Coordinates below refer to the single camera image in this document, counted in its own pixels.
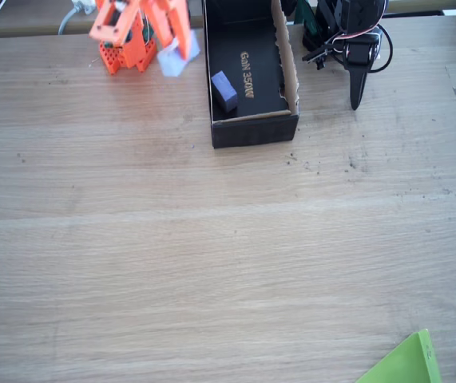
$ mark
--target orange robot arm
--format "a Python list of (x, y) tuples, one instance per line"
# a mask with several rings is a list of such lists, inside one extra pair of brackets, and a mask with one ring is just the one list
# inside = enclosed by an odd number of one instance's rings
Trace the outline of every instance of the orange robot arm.
[(141, 0), (149, 23), (157, 33), (162, 47), (171, 45), (174, 31), (184, 60), (188, 60), (191, 47), (190, 22), (187, 0)]
[(177, 41), (184, 60), (190, 56), (192, 38), (186, 0), (96, 0), (99, 13), (89, 36), (99, 40), (100, 54), (111, 74), (120, 67), (144, 72), (156, 54), (153, 39), (144, 41), (143, 14), (163, 48)]

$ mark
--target open box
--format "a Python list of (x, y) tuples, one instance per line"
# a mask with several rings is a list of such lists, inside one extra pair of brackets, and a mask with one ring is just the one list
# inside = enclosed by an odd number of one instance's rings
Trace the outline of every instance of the open box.
[[(293, 140), (298, 81), (280, 0), (203, 0), (203, 11), (213, 147)], [(230, 113), (212, 99), (220, 71), (238, 96)]]

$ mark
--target blue block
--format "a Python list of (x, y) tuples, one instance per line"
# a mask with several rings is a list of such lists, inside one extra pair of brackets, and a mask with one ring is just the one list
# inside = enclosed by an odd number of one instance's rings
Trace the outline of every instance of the blue block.
[(224, 72), (212, 76), (213, 96), (220, 104), (222, 109), (229, 113), (238, 105), (238, 96), (236, 90), (231, 86)]
[(158, 63), (161, 65), (162, 73), (166, 77), (178, 77), (183, 72), (187, 64), (192, 61), (200, 53), (200, 47), (197, 43), (196, 34), (193, 30), (190, 31), (191, 46), (190, 57), (188, 60), (181, 58), (180, 50), (178, 49), (178, 40), (174, 39), (172, 44), (164, 48), (157, 54)]

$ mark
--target gray cable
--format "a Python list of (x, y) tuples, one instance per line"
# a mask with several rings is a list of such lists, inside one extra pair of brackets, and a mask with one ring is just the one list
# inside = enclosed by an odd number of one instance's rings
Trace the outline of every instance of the gray cable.
[(78, 3), (76, 6), (74, 6), (73, 9), (70, 12), (68, 12), (68, 14), (65, 16), (65, 18), (62, 19), (62, 22), (61, 22), (61, 25), (59, 26), (59, 31), (57, 32), (57, 34), (62, 34), (65, 31), (66, 24), (68, 24), (69, 20), (75, 14), (78, 14), (81, 11), (82, 6), (79, 4), (81, 4), (81, 3)]

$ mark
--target wooden table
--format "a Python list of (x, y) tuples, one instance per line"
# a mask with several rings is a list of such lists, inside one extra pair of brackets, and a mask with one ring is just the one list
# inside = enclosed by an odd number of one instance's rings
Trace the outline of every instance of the wooden table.
[(384, 25), (357, 112), (291, 28), (295, 139), (219, 151), (204, 55), (0, 39), (0, 381), (353, 382), (428, 328), (456, 382), (456, 18)]

